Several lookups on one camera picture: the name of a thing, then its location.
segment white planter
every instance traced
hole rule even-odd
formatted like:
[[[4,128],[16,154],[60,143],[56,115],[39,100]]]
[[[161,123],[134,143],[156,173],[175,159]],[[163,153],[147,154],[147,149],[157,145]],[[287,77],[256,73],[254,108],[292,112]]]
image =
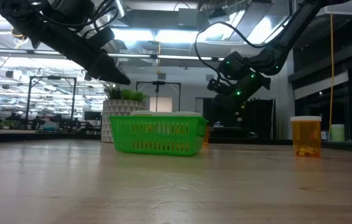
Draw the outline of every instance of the white planter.
[[[102,109],[101,141],[113,142],[109,116],[129,116],[132,111],[145,110],[145,103],[133,100],[105,100]]]

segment table surface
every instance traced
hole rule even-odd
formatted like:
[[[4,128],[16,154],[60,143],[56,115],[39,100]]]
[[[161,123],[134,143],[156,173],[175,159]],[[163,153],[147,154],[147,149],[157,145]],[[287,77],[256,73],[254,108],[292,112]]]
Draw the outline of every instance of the table surface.
[[[0,144],[0,223],[352,223],[352,152],[210,145],[194,157],[99,141]]]

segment robotic arm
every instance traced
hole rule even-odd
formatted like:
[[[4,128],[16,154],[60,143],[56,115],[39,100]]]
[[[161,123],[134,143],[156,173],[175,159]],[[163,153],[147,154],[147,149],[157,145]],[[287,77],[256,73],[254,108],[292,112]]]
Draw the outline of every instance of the robotic arm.
[[[242,57],[238,52],[227,56],[217,70],[227,80],[237,80],[237,83],[227,85],[219,79],[209,82],[207,88],[218,93],[213,102],[214,116],[223,125],[232,125],[235,112],[249,97],[262,86],[270,89],[270,79],[263,75],[272,76],[280,72],[289,51],[318,11],[325,6],[344,2],[348,0],[306,0],[300,4],[283,31],[263,46],[261,53],[249,58]]]
[[[91,0],[54,0],[52,4],[48,0],[0,0],[0,14],[22,35],[30,38],[33,48],[43,42],[81,65],[91,77],[129,85],[129,78],[101,49],[114,38],[107,25],[117,15],[103,26],[105,28],[95,24],[97,19],[116,9],[110,7],[114,1],[104,0],[95,12]],[[95,25],[97,33],[89,39],[81,37],[78,32],[91,24]]]

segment potted plant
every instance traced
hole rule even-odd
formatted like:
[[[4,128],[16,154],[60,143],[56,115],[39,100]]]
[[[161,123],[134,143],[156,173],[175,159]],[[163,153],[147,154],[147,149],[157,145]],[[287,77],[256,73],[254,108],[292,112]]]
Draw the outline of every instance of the potted plant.
[[[132,111],[145,110],[147,96],[140,91],[120,90],[116,85],[106,86],[104,92],[107,99],[102,108],[101,141],[113,142],[109,116],[128,116]]]
[[[14,125],[15,125],[15,121],[5,120],[0,123],[0,127],[2,129],[9,129],[9,128],[13,127]]]

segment green leaves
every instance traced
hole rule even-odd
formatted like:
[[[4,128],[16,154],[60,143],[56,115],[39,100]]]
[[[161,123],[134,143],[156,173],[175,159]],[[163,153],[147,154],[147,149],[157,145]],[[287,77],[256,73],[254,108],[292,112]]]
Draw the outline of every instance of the green leaves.
[[[107,95],[107,100],[120,100],[121,99],[121,91],[119,86],[108,85],[103,91]]]
[[[144,102],[148,96],[144,95],[140,91],[132,91],[132,90],[122,90],[121,91],[121,98],[124,100],[135,100],[140,103]]]
[[[15,125],[15,121],[8,121],[8,120],[4,120],[1,121],[0,126],[3,127],[13,127]]]

